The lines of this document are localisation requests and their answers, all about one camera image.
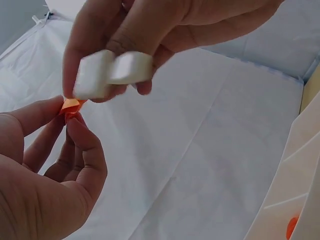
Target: orange paper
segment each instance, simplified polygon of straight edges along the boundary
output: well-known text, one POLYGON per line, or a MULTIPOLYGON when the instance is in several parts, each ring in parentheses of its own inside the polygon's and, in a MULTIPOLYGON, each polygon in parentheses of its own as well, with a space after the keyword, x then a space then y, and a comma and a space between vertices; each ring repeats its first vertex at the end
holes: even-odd
POLYGON ((286 228, 286 235, 285 236, 286 236, 287 240, 289 240, 291 238, 291 235, 295 230, 295 227, 297 225, 298 220, 299 220, 299 216, 295 216, 290 220, 290 222, 286 228))
POLYGON ((86 100, 66 99, 61 108, 59 115, 64 114, 65 121, 72 118, 81 107, 85 104, 86 100))

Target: white sheet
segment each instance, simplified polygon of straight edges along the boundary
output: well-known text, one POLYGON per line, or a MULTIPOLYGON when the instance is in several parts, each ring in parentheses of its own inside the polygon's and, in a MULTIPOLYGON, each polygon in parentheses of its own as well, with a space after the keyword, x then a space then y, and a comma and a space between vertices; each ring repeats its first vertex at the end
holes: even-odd
MULTIPOLYGON (((50 20, 0 57, 0 111, 62 92, 71 26, 50 20)), ((242 239, 274 177, 302 89, 280 73, 193 49, 159 71, 150 96, 130 88, 110 102, 88 102, 82 114, 101 139, 109 176, 87 223, 68 239, 242 239)))
MULTIPOLYGON (((76 17, 85 2, 45 1, 50 10, 69 19, 76 17)), ((256 31, 206 49, 260 63, 307 80, 312 73, 308 69, 313 61, 320 62, 319 9, 320 0, 286 0, 276 14, 256 31)))

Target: finger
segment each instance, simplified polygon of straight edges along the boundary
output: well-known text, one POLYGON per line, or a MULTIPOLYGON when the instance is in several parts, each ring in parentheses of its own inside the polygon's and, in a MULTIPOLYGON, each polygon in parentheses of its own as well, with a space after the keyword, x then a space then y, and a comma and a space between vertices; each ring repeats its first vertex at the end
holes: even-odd
POLYGON ((175 53, 200 46, 223 43, 248 34, 271 18, 278 7, 278 4, 272 3, 215 24, 177 26, 162 40, 154 55, 153 65, 158 69, 175 53))
POLYGON ((79 173, 76 182, 81 187, 81 192, 84 193, 87 205, 93 206, 107 177, 104 151, 99 139, 76 118, 70 119, 67 126, 74 144, 82 150, 84 161, 84 168, 79 173))
MULTIPOLYGON (((85 120, 83 119, 80 113, 77 113, 75 115, 75 118, 87 128, 85 120)), ((64 182, 75 181, 79 173, 85 167, 84 158, 82 156, 82 150, 77 146, 75 146, 74 148, 74 166, 71 172, 64 178, 64 182)))
POLYGON ((190 26, 190 34, 196 37, 193 38, 193 42, 189 42, 190 46, 188 48, 214 45, 246 35, 268 21, 275 14, 278 7, 278 3, 271 2, 255 11, 231 17, 216 24, 190 26))
POLYGON ((268 3, 279 3, 283 0, 213 0, 194 4, 188 1, 182 25, 210 25, 232 17, 253 12, 268 3))
POLYGON ((65 134, 65 142, 57 161, 48 168, 44 176, 58 183, 63 182, 65 177, 72 171, 75 164, 75 143, 68 134, 68 127, 65 134))
POLYGON ((88 0, 78 13, 63 58, 63 94, 73 97, 80 60, 105 48, 106 27, 122 7, 121 0, 88 0))
POLYGON ((49 157, 64 125, 65 118, 63 115, 49 122, 31 146, 24 152, 22 165, 32 172, 38 173, 49 157))
POLYGON ((162 39, 183 17, 178 2, 136 0, 106 48, 116 55, 127 51, 153 55, 162 39))
POLYGON ((56 96, 48 100, 37 101, 7 114, 18 120, 23 135, 26 137, 54 119, 63 103, 63 97, 56 96))

